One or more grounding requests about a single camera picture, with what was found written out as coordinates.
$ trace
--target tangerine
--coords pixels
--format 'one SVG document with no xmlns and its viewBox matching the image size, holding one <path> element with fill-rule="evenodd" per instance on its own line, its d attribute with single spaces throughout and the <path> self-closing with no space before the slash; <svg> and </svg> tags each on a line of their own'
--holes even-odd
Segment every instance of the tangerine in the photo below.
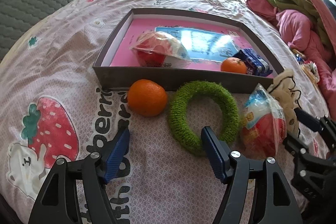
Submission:
<svg viewBox="0 0 336 224">
<path fill-rule="evenodd" d="M 167 100 L 164 88 L 147 79 L 134 82 L 127 93 L 129 108 L 145 117 L 160 114 L 165 109 Z"/>
<path fill-rule="evenodd" d="M 247 67 L 245 63 L 239 58 L 229 57 L 222 62 L 220 71 L 242 73 L 245 75 L 247 72 Z"/>
</svg>

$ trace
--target green knitted ring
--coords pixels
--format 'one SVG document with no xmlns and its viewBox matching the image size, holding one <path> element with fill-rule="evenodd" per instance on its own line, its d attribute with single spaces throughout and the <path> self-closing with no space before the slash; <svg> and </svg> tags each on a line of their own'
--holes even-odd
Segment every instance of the green knitted ring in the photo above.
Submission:
<svg viewBox="0 0 336 224">
<path fill-rule="evenodd" d="M 231 144 L 237 135 L 239 126 L 238 108 L 235 99 L 221 85 L 206 81 L 193 81 L 177 90 L 170 104 L 168 124 L 174 138 L 189 152 L 196 156 L 203 156 L 205 152 L 202 141 L 191 131 L 185 114 L 189 100 L 195 95 L 206 95 L 213 99 L 221 108 L 223 115 L 223 129 L 219 140 Z"/>
</svg>

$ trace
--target blue gripper pad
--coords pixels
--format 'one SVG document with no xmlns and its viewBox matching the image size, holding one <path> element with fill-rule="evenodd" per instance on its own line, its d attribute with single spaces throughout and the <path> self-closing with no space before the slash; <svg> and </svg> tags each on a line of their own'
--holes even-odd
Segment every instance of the blue gripper pad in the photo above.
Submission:
<svg viewBox="0 0 336 224">
<path fill-rule="evenodd" d="M 116 177 L 125 152 L 128 151 L 128 145 L 129 130 L 125 129 L 105 162 L 105 174 L 103 176 L 105 184 L 108 184 L 111 179 L 114 179 Z"/>
<path fill-rule="evenodd" d="M 201 140 L 215 177 L 221 182 L 226 180 L 225 167 L 230 167 L 229 157 L 210 127 L 202 128 Z"/>
</svg>

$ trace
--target gray box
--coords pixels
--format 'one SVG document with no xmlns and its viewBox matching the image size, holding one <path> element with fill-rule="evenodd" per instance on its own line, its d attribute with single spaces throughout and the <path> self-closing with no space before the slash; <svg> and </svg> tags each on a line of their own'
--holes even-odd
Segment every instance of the gray box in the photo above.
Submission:
<svg viewBox="0 0 336 224">
<path fill-rule="evenodd" d="M 241 22 L 188 10 L 138 8 L 130 10 L 115 27 L 93 65 L 93 69 L 103 88 L 127 90 L 135 81 L 148 79 L 158 83 L 166 91 L 170 91 L 177 90 L 184 83 L 202 80 L 220 83 L 232 93 L 250 94 L 258 83 L 264 88 L 268 88 L 269 85 L 273 83 L 272 78 L 221 71 L 150 67 L 110 67 L 115 52 L 134 18 L 175 19 L 230 27 L 244 35 L 254 50 L 269 63 L 274 76 L 284 70 L 268 47 Z"/>
</svg>

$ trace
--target bed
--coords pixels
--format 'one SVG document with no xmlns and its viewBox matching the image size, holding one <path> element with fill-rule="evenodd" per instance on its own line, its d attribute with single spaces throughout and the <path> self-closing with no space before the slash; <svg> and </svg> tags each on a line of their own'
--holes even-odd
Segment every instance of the bed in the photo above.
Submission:
<svg viewBox="0 0 336 224">
<path fill-rule="evenodd" d="M 323 96 L 277 30 L 240 0 L 73 0 L 27 31 L 0 64 L 0 193 L 22 223 L 28 223 L 55 159 L 85 158 L 94 146 L 112 139 L 121 124 L 130 128 L 130 152 L 122 174 L 106 189 L 120 223 L 211 223 L 216 215 L 225 186 L 206 158 L 194 157 L 172 138 L 167 110 L 153 118 L 132 113 L 126 91 L 102 90 L 92 69 L 113 28 L 131 8 L 141 7 L 200 9 L 243 22 L 284 68 L 294 70 L 302 108 L 313 116 L 328 115 Z M 240 111 L 248 96 L 234 94 Z M 37 128 L 31 127 L 36 119 Z M 204 125 L 215 132 L 221 127 L 220 109 L 207 98 L 190 103 L 187 119 L 194 132 Z M 300 138 L 312 154 L 326 157 L 328 148 L 319 135 L 301 127 Z M 276 160 L 290 180 L 292 156 L 281 147 Z M 89 223 L 83 186 L 77 189 L 83 223 Z M 303 209 L 305 198 L 293 192 Z M 241 223 L 248 223 L 252 199 L 253 185 Z"/>
</svg>

